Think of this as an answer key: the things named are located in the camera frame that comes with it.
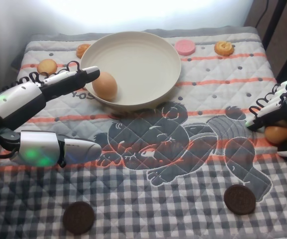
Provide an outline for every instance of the quilted fabric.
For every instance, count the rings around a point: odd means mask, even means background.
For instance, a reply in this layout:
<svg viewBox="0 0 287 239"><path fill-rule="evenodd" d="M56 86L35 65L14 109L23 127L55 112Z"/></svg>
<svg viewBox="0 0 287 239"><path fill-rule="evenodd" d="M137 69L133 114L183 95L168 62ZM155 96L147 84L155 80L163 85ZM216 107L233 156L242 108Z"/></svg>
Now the quilted fabric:
<svg viewBox="0 0 287 239"><path fill-rule="evenodd" d="M170 32L166 41L190 39L196 52L181 57L181 76L155 109L114 112L83 89L47 103L18 130L89 138L102 156L63 169L3 161L0 238L73 238L61 220L75 201L90 203L96 214L81 238L287 238L287 161L263 134L245 128L248 107L275 80L255 31L234 30ZM67 39L31 41L18 77L45 58L61 70L79 61L78 45L95 42ZM234 44L232 56L214 52L221 40ZM254 192L253 214L227 209L223 195L233 184Z"/></svg>

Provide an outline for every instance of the pink round object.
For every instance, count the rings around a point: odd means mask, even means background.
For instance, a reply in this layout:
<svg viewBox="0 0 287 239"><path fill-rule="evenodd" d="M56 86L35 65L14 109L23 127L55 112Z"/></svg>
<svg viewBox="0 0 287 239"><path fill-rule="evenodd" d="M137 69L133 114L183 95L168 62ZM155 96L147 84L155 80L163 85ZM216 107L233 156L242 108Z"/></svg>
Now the pink round object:
<svg viewBox="0 0 287 239"><path fill-rule="evenodd" d="M177 52L182 56L188 56L195 52L195 44L191 40L180 40L174 45Z"/></svg>

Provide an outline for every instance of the orange pastry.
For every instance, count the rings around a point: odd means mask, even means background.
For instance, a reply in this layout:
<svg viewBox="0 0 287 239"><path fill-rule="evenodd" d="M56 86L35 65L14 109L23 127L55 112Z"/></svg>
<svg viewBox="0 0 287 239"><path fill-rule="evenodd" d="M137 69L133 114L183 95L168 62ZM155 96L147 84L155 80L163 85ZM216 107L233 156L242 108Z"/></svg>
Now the orange pastry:
<svg viewBox="0 0 287 239"><path fill-rule="evenodd" d="M234 53L232 43L227 41L219 41L214 46L214 51L221 56L229 56Z"/></svg>
<svg viewBox="0 0 287 239"><path fill-rule="evenodd" d="M48 75L51 75L57 71L57 63L52 59L42 60L37 66L37 71L43 76L46 75L43 72L46 72Z"/></svg>
<svg viewBox="0 0 287 239"><path fill-rule="evenodd" d="M76 56L78 58L82 58L84 52L90 47L91 45L90 44L82 44L80 46L77 47L76 49Z"/></svg>

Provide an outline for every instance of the white wall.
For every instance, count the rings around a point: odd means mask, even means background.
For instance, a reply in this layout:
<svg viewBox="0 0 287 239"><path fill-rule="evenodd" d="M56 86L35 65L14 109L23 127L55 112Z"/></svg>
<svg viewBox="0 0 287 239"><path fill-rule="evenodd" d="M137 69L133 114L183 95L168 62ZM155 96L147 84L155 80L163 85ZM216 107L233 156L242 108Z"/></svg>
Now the white wall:
<svg viewBox="0 0 287 239"><path fill-rule="evenodd" d="M242 26L253 0L0 0L0 88L36 33Z"/></svg>

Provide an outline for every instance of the plate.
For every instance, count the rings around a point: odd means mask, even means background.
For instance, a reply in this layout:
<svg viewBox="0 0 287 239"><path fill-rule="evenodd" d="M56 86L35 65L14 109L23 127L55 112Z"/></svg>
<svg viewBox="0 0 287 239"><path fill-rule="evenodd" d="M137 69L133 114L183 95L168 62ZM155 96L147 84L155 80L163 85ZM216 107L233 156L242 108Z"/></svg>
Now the plate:
<svg viewBox="0 0 287 239"><path fill-rule="evenodd" d="M110 106L146 106L165 95L177 82L181 60L174 47L164 39L146 32L120 32L105 36L87 49L81 68L98 66L117 82L112 101L99 98L92 84L86 89Z"/></svg>

